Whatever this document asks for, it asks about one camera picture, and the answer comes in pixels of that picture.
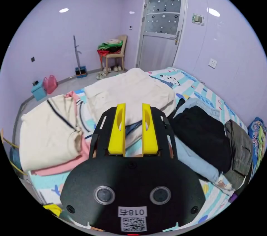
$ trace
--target gray pants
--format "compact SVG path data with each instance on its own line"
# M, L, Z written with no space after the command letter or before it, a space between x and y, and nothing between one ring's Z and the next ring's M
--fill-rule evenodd
M232 151L230 170L224 174L235 190L242 185L252 163L253 143L248 134L233 120L225 124Z

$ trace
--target label sticker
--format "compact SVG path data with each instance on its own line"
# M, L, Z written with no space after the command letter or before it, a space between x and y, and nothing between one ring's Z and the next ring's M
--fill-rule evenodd
M118 207L118 217L147 217L147 207Z
M142 232L147 231L147 221L145 217L140 218L125 218L120 221L121 231L123 232Z

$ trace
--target frosted glass window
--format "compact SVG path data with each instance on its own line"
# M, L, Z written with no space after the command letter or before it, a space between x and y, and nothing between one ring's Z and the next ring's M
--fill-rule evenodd
M148 0L147 13L179 13L181 0Z
M176 35L179 16L178 13L148 14L145 20L145 32Z

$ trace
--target pink basket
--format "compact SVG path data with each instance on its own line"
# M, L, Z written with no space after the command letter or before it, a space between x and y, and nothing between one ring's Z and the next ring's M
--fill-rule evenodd
M49 79L44 78L43 86L47 94L51 94L57 88L58 82L53 75L50 75Z

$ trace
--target small box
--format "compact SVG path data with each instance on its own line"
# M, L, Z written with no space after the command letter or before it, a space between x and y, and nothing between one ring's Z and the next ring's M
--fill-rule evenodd
M46 91L43 87L43 80L40 81L37 85L33 86L31 92L37 101L46 97Z

